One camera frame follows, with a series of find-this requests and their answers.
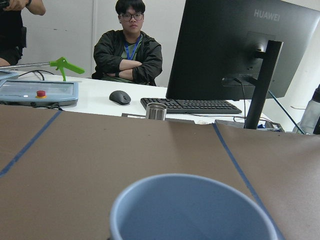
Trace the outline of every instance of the keyboard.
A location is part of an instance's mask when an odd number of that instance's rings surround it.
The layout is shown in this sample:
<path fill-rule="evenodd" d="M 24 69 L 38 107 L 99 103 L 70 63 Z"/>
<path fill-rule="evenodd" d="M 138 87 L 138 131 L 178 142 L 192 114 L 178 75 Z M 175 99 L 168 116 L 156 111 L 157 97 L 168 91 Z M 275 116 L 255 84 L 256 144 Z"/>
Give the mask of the keyboard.
<path fill-rule="evenodd" d="M 160 103 L 167 107 L 167 114 L 240 114 L 242 111 L 226 100 L 174 100 L 168 98 L 141 98 L 143 107 Z"/>

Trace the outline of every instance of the black mouse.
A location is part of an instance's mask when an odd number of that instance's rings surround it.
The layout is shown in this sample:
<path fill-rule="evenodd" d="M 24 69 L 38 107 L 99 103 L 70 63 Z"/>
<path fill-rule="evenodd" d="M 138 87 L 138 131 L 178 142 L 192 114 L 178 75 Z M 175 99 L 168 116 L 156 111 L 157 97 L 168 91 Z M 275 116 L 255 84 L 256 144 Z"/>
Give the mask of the black mouse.
<path fill-rule="evenodd" d="M 131 102 L 130 96 L 125 91 L 121 90 L 113 91 L 110 94 L 109 99 L 120 105 L 126 105 Z"/>

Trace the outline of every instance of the blue tape line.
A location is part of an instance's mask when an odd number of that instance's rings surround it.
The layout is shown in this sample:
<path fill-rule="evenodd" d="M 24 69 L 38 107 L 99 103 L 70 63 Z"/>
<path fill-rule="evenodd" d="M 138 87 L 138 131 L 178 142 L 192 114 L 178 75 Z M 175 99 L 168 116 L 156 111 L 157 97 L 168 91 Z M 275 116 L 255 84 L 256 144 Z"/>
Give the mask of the blue tape line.
<path fill-rule="evenodd" d="M 28 149 L 35 143 L 42 133 L 52 124 L 52 122 L 61 114 L 62 111 L 56 112 L 53 117 L 40 129 L 40 131 L 15 155 L 15 157 L 0 171 L 0 178 L 2 178 L 19 159 L 28 151 Z"/>
<path fill-rule="evenodd" d="M 224 138 L 222 137 L 221 132 L 219 131 L 217 125 L 215 123 L 212 123 L 212 126 L 215 130 L 215 133 L 217 134 L 220 142 L 222 143 L 225 151 L 228 153 L 233 165 L 235 166 L 236 170 L 238 171 L 238 173 L 240 174 L 242 180 L 244 181 L 245 185 L 247 186 L 247 188 L 249 189 L 249 191 L 251 192 L 252 196 L 254 197 L 256 203 L 260 206 L 260 208 L 262 208 L 262 210 L 267 214 L 267 216 L 270 218 L 276 234 L 278 236 L 278 240 L 285 240 L 285 237 L 283 236 L 283 234 L 281 233 L 280 229 L 278 228 L 276 222 L 274 221 L 274 219 L 271 217 L 270 213 L 268 212 L 267 208 L 265 207 L 264 203 L 262 202 L 261 198 L 259 197 L 259 195 L 257 194 L 256 190 L 254 189 L 254 187 L 251 185 L 250 181 L 248 180 L 247 176 L 245 175 L 244 171 L 241 169 L 241 167 L 239 166 L 236 158 L 234 157 L 234 155 L 232 154 L 232 152 L 230 151 L 228 145 L 226 144 Z"/>

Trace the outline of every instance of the black hair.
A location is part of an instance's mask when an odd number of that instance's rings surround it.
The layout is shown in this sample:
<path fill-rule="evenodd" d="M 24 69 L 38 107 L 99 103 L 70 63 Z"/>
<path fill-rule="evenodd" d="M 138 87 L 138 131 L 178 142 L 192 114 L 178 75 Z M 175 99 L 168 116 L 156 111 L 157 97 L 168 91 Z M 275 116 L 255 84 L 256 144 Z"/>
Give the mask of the black hair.
<path fill-rule="evenodd" d="M 146 10 L 146 6 L 142 0 L 118 0 L 115 4 L 115 11 L 118 15 L 125 14 L 130 6 L 137 13 L 143 14 Z"/>

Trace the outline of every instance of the clear bottle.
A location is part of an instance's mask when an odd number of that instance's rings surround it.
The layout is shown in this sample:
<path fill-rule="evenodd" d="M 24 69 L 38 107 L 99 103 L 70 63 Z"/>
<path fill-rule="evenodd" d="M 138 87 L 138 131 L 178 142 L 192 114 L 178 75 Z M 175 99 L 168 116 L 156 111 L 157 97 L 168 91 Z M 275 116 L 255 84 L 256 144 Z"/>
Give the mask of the clear bottle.
<path fill-rule="evenodd" d="M 320 84 L 308 102 L 300 122 L 300 128 L 306 134 L 313 134 L 320 117 Z"/>

